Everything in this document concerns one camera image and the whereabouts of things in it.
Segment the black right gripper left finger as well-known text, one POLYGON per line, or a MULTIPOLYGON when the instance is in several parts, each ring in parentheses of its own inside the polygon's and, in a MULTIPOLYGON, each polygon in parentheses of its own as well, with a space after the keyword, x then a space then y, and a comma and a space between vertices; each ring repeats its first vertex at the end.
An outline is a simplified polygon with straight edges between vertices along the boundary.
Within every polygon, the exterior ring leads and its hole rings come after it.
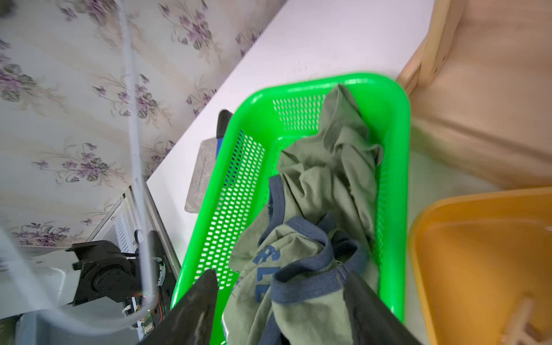
POLYGON ((164 320, 140 343, 150 345, 209 344, 218 289, 215 271, 205 271, 165 316, 164 320))

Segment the wooden clothespin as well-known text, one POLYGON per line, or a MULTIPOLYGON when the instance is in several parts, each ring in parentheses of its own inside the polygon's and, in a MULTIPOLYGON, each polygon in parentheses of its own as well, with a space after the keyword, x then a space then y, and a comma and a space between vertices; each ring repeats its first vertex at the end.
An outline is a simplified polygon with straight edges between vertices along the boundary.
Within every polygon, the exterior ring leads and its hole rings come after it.
POLYGON ((503 330, 500 344, 551 344, 551 336, 545 337, 531 323, 533 310, 534 300, 532 298, 520 299, 503 330))

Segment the green graphic tank top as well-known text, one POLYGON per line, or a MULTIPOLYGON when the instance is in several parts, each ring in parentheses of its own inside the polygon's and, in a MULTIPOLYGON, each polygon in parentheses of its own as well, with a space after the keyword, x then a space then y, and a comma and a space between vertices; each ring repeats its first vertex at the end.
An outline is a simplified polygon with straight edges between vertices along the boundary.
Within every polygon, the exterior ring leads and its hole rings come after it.
POLYGON ((372 288, 377 208, 372 142, 351 92, 326 96, 317 134, 280 153, 268 202, 231 253, 238 279, 221 323, 228 344, 351 344, 348 273, 372 288))

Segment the white wire hanger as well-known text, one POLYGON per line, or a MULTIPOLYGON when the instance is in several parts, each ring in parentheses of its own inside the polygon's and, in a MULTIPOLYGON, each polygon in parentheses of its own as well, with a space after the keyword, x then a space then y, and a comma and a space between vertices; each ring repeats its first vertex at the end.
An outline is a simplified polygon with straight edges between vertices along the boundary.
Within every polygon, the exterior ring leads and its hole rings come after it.
POLYGON ((37 1, 1 3, 1 317, 37 313, 87 336, 120 331, 145 316, 100 318, 71 303, 83 279, 77 257, 63 251, 86 229, 83 214, 102 193, 131 186, 137 223, 145 224, 139 122, 125 1, 64 1, 68 19, 82 15, 119 30, 128 125, 106 118, 83 87, 111 62, 57 38, 37 1))

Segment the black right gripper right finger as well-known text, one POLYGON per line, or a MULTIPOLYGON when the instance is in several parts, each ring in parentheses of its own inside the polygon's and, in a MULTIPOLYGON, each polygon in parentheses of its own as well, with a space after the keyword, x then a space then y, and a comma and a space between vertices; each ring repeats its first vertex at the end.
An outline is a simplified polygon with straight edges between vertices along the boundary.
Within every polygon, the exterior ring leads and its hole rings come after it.
POLYGON ((346 277, 344 301, 353 344, 421 344, 355 272, 346 277))

